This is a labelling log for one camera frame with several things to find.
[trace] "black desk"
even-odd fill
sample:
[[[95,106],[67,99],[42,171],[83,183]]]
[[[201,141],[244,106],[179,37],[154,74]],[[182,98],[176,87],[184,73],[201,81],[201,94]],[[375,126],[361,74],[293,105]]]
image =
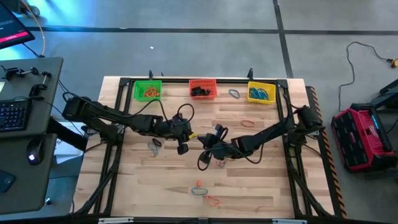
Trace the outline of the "black desk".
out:
[[[44,103],[33,100],[27,128],[24,131],[0,133],[0,170],[16,176],[11,188],[0,194],[0,214],[36,211],[44,205],[49,182],[50,168],[57,138],[77,149],[85,150],[87,139],[65,128],[50,117],[52,104],[57,90],[63,58],[37,58],[26,60],[0,61],[5,68],[18,67],[29,71],[35,67],[39,72],[50,72],[46,81],[47,89],[40,92]],[[0,70],[0,77],[5,76]],[[17,96],[28,97],[30,88],[43,82],[43,76],[27,74],[24,78],[12,77],[11,81],[0,80],[4,86],[0,91],[0,100],[10,100]],[[29,141],[38,135],[44,135],[44,160],[37,166],[29,165],[26,147]]]
[[[0,194],[0,214],[40,210],[44,205],[57,135],[44,136],[45,155],[37,166],[31,166],[26,158],[26,146],[31,139],[0,140],[0,170],[17,177],[11,188]]]

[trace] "concrete floor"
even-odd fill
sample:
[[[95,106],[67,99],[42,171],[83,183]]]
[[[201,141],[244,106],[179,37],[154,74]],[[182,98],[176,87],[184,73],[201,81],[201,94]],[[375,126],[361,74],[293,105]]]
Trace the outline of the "concrete floor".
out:
[[[317,90],[323,120],[328,126],[331,117],[338,112],[338,85],[352,79],[345,52],[350,42],[371,44],[382,57],[398,57],[398,23],[392,22],[398,18],[398,2],[395,0],[274,1],[280,6],[282,23],[275,17],[278,15],[273,0],[29,2],[40,8],[40,22],[45,27],[105,28],[97,30],[100,32],[45,32],[45,56],[65,59],[62,82],[70,91],[94,100],[105,75],[147,75],[151,69],[155,75],[163,72],[169,76],[245,77],[252,67],[255,77],[286,78],[284,62],[287,62],[294,78],[304,78],[307,85]],[[23,23],[36,27],[32,19],[23,19]],[[306,30],[313,35],[279,35],[281,25],[285,30]],[[161,28],[163,33],[148,28]],[[181,30],[165,30],[168,28],[192,30],[181,33]],[[235,33],[201,29],[233,29]],[[347,32],[321,35],[323,33],[318,30],[328,30],[329,34],[339,30]],[[27,45],[40,52],[40,33],[33,33],[37,40]],[[287,51],[283,53],[284,44]],[[0,60],[32,57],[21,45],[0,50]],[[342,89],[342,108],[374,98],[380,88],[396,79],[398,72],[362,46],[353,45],[350,57],[356,70],[356,81]],[[55,106],[64,106],[60,91]],[[383,119],[384,126],[388,129],[394,120],[395,117]],[[369,181],[361,175],[347,173],[341,165],[329,127],[326,131],[348,217],[398,223],[395,180]],[[398,131],[391,132],[390,137],[396,133]],[[54,168],[54,179],[50,180],[47,193],[53,199],[53,205],[38,212],[0,216],[0,220],[68,213],[73,195],[68,186],[73,189],[78,174],[78,169],[71,167],[79,166],[80,161],[75,159]]]

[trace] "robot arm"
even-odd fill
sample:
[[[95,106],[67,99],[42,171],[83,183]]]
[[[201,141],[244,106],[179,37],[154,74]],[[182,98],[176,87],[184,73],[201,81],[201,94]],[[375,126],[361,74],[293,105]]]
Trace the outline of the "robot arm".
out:
[[[299,123],[294,124],[293,114],[297,114]],[[281,122],[266,128],[255,135],[240,136],[231,139],[231,143],[223,141],[221,135],[228,130],[217,124],[216,134],[208,133],[206,136],[198,137],[203,144],[205,151],[200,155],[199,160],[209,164],[211,156],[215,159],[223,160],[225,158],[240,159],[251,156],[264,143],[279,137],[283,134],[288,135],[289,144],[293,146],[302,146],[305,144],[305,135],[323,129],[322,122],[316,117],[313,111],[303,106],[288,113],[287,117]]]
[[[99,132],[101,139],[111,144],[117,141],[119,128],[114,124],[106,124],[101,119],[130,127],[134,132],[143,136],[177,140],[178,154],[182,155],[188,152],[186,142],[189,141],[189,136],[193,132],[190,120],[182,118],[182,115],[178,112],[170,120],[164,120],[162,116],[157,115],[126,114],[101,103],[91,101],[87,97],[72,95],[73,97],[67,100],[62,116],[69,121],[87,124],[90,128]]]

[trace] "keyboard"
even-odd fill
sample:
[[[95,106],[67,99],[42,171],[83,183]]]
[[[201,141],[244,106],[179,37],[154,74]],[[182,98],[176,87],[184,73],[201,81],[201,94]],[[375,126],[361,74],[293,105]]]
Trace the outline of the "keyboard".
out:
[[[32,99],[0,100],[0,132],[26,129]]]

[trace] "wooden tabletop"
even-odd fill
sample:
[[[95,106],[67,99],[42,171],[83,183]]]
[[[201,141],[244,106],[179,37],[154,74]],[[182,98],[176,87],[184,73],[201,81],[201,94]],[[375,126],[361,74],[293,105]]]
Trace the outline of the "wooden tabletop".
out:
[[[105,77],[99,94],[99,102],[113,107],[120,77]],[[291,102],[295,106],[308,105],[305,84],[302,79],[288,79]],[[216,124],[229,128],[225,141],[246,134],[255,134],[279,122],[276,103],[261,105],[248,103],[247,84],[218,84],[218,96],[214,100],[191,100],[187,83],[163,83],[161,100],[170,119],[176,109],[191,103],[195,117],[192,130],[198,134],[212,133]],[[228,90],[240,92],[240,99],[229,95]],[[141,109],[146,103],[131,101],[130,113]],[[183,108],[184,117],[191,116],[189,107]],[[153,103],[142,114],[161,115],[158,103]],[[254,128],[245,128],[241,120],[254,121]],[[112,216],[131,217],[212,217],[212,218],[293,218],[292,199],[284,157],[282,138],[276,138],[264,145],[260,164],[245,159],[227,160],[219,168],[213,159],[209,169],[200,171],[197,159],[203,151],[196,139],[188,142],[189,152],[177,154],[177,142],[165,141],[154,157],[147,143],[152,138],[140,136],[126,130],[121,154],[118,181],[114,196]],[[88,147],[97,144],[99,136],[92,136]],[[318,142],[307,139],[308,145],[316,150]],[[74,201],[78,210],[91,196],[98,185],[105,152],[105,145],[98,146],[85,154],[78,179]],[[250,158],[258,160],[260,150]],[[322,159],[313,151],[303,147],[302,160],[308,188],[326,211],[333,208],[326,182]],[[203,197],[191,193],[197,180],[208,189],[208,195],[220,200],[216,207]],[[300,208],[304,211],[302,193],[298,188]],[[106,201],[108,188],[103,197]]]

